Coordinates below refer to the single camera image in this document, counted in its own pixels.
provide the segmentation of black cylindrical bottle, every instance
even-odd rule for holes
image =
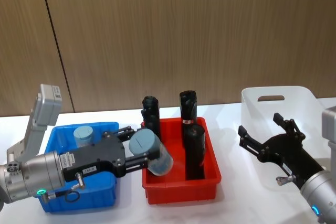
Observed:
[[[190,124],[197,123],[197,96],[193,90],[180,93],[180,110],[182,121],[182,143],[184,146],[184,131]]]
[[[147,96],[142,100],[142,105],[141,114],[144,126],[153,131],[158,138],[161,138],[159,101],[155,97]]]
[[[205,131],[191,124],[184,131],[185,178],[204,179]]]

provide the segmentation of white table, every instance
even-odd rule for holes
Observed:
[[[336,105],[336,98],[319,99],[324,107]],[[257,179],[255,156],[239,146],[240,103],[198,106],[197,114],[206,120],[222,182],[215,200],[148,205],[141,185],[141,172],[127,174],[118,181],[117,201],[108,209],[47,214],[38,199],[24,199],[4,206],[0,223],[7,224],[89,224],[89,223],[243,223],[297,224],[317,223],[316,216],[297,192],[271,191]],[[179,117],[179,108],[161,108],[161,118]],[[61,114],[57,125],[116,121],[137,129],[142,122],[140,110]],[[0,118],[0,162],[5,163],[8,147],[25,134],[27,116]],[[51,133],[48,128],[40,153]]]

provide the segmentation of robotic arm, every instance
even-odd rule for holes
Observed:
[[[47,202],[74,189],[84,189],[84,177],[108,171],[116,177],[147,168],[148,161],[159,157],[159,149],[125,157],[123,141],[134,134],[130,126],[117,132],[104,132],[101,141],[58,155],[55,151],[35,156],[47,125],[55,125],[61,96],[57,86],[41,85],[29,118],[25,138],[7,150],[7,164],[0,165],[0,211],[4,203],[41,195]],[[77,180],[71,190],[49,194]]]
[[[322,135],[330,140],[332,167],[336,162],[336,107],[322,115]],[[295,121],[284,120],[279,113],[273,121],[286,133],[271,137],[264,144],[250,137],[243,126],[238,129],[240,146],[254,154],[260,162],[272,162],[280,166],[287,177],[277,177],[279,186],[293,182],[318,216],[319,223],[336,223],[336,186],[332,173],[324,170],[302,147],[306,136],[300,132]]]

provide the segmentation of wooden wall panel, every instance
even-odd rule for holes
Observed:
[[[48,0],[76,111],[240,101],[245,87],[336,96],[336,0]]]
[[[40,83],[72,111],[45,0],[0,0],[0,116],[29,114]]]

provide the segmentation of cable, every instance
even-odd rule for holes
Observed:
[[[70,199],[68,199],[68,195],[69,195],[69,194],[72,194],[72,193],[77,194],[77,198],[75,198],[75,199],[73,199],[73,200],[70,200]],[[77,200],[79,200],[79,198],[80,198],[80,194],[79,194],[79,192],[77,192],[77,191],[73,191],[73,190],[70,189],[70,190],[68,190],[68,191],[65,193],[64,197],[65,197],[65,201],[66,201],[67,203],[73,203],[73,202],[76,202]]]
[[[76,194],[76,195],[77,195],[77,198],[70,200],[70,199],[68,199],[69,194]],[[79,198],[80,198],[80,194],[79,194],[79,192],[74,191],[74,190],[72,190],[72,189],[65,190],[65,191],[58,191],[58,192],[55,193],[55,196],[56,196],[56,197],[64,196],[64,200],[65,200],[67,203],[74,203],[74,202],[76,202],[77,200],[79,200]]]

